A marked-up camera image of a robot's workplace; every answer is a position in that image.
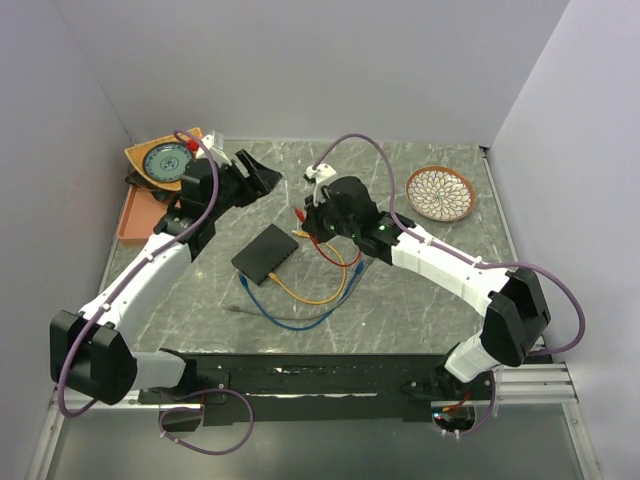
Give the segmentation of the black network switch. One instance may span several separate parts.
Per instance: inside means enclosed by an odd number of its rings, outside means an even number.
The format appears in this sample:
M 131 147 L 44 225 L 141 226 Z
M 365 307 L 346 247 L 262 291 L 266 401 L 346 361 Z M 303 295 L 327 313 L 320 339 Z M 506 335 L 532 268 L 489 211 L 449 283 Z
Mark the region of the black network switch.
M 231 264 L 246 279 L 260 286 L 298 247 L 295 239 L 270 224 L 231 259 Z

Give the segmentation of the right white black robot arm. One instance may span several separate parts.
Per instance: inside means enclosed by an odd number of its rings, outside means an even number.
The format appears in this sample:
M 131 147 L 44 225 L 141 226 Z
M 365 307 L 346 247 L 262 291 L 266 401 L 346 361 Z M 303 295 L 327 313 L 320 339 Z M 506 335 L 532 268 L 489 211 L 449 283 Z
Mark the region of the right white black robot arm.
M 437 374 L 437 386 L 456 399 L 480 373 L 518 367 L 550 321 L 536 273 L 522 266 L 490 267 L 428 234 L 406 217 L 381 211 L 354 176 L 308 168 L 313 192 L 305 200 L 302 228 L 324 243 L 351 240 L 365 255 L 415 273 L 454 294 L 483 318 L 481 330 L 455 346 Z

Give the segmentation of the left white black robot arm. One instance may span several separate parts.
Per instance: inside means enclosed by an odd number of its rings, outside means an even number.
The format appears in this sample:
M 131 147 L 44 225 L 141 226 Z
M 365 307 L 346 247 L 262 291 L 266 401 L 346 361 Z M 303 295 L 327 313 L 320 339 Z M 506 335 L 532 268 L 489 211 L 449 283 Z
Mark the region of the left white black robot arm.
M 50 324 L 50 372 L 70 388 L 114 405 L 132 390 L 162 388 L 174 401 L 198 389 L 194 368 L 175 352 L 137 352 L 133 345 L 149 312 L 216 233 L 216 221 L 273 191 L 281 173 L 240 150 L 216 168 L 191 162 L 143 250 L 79 312 L 60 311 Z

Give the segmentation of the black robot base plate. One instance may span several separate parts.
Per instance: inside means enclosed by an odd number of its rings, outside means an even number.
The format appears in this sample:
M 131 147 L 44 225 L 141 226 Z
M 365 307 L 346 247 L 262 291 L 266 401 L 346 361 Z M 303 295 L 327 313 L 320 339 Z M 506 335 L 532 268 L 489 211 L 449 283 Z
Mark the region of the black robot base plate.
M 186 377 L 145 387 L 142 404 L 204 406 L 207 426 L 257 422 L 401 419 L 429 422 L 435 402 L 485 401 L 490 376 L 462 384 L 435 354 L 186 354 Z

